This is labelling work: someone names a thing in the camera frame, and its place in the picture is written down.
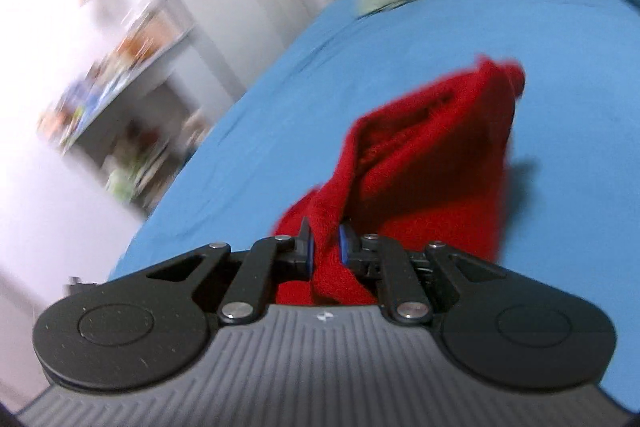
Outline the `red knit sweater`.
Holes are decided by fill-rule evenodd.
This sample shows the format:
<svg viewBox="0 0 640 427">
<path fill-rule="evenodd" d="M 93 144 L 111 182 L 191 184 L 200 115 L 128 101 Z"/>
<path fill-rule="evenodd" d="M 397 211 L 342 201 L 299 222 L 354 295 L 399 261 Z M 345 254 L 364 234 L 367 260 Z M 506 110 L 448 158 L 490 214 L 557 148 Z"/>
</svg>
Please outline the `red knit sweater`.
<svg viewBox="0 0 640 427">
<path fill-rule="evenodd" d="M 341 259 L 338 228 L 395 239 L 409 251 L 441 241 L 497 259 L 506 205 L 506 151 L 525 72 L 514 61 L 476 65 L 357 119 L 334 173 L 285 211 L 274 231 L 308 223 L 309 280 L 284 282 L 276 303 L 372 305 L 369 289 Z"/>
</svg>

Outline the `blue bed sheet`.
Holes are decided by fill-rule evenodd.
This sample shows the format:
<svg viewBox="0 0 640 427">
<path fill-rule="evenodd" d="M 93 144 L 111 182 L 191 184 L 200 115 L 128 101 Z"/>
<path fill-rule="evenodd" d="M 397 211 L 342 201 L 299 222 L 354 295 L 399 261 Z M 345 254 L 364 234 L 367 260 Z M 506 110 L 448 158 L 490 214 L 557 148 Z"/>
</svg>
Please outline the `blue bed sheet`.
<svg viewBox="0 0 640 427">
<path fill-rule="evenodd" d="M 582 296 L 617 332 L 605 389 L 639 405 L 639 11 L 628 0 L 328 6 L 215 124 L 114 268 L 236 249 L 329 178 L 352 122 L 479 55 L 525 70 L 501 259 Z"/>
</svg>

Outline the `white desk shelf unit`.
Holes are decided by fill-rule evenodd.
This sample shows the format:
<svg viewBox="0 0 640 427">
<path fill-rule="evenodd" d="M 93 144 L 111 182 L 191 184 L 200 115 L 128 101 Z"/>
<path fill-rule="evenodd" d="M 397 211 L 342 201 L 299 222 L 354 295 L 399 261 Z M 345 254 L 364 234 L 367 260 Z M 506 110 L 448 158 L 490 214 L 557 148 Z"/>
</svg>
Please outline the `white desk shelf unit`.
<svg viewBox="0 0 640 427">
<path fill-rule="evenodd" d="M 149 216 L 233 103 L 208 50 L 190 26 L 107 82 L 90 72 L 43 113 L 39 134 L 114 199 Z"/>
</svg>

